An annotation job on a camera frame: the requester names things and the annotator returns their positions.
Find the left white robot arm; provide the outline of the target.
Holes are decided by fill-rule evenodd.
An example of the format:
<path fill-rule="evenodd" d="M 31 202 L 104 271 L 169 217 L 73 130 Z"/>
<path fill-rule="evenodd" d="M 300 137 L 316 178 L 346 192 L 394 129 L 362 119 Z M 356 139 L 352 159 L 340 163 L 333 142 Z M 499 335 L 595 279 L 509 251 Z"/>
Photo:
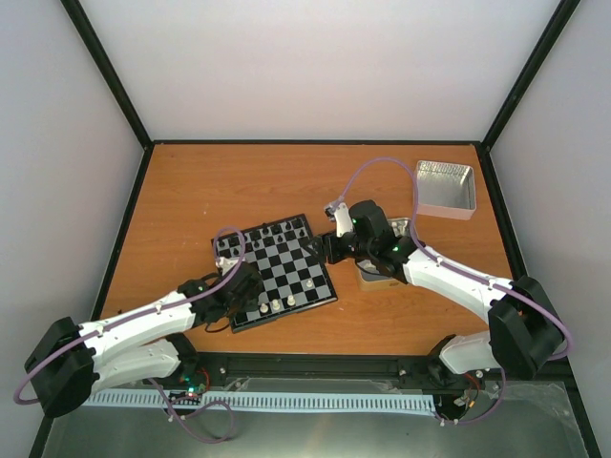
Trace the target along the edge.
<path fill-rule="evenodd" d="M 58 418 L 106 388 L 148 378 L 188 384 L 199 361 L 186 331 L 256 306 L 262 293 L 253 264 L 229 262 L 122 315 L 82 324 L 60 319 L 25 362 L 36 401 L 46 417 Z"/>

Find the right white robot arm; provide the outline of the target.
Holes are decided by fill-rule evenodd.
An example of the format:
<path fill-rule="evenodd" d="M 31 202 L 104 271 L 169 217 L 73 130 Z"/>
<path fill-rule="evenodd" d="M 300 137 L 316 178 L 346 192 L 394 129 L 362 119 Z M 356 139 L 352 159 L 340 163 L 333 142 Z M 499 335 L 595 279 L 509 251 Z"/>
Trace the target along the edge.
<path fill-rule="evenodd" d="M 308 254 L 335 264 L 369 262 L 381 276 L 432 291 L 475 314 L 487 330 L 450 336 L 432 352 L 433 377 L 502 369 L 532 380 L 569 343 L 568 332 L 535 279 L 516 281 L 483 274 L 421 242 L 412 221 L 404 229 L 372 200 L 326 208 L 334 230 L 304 242 Z"/>

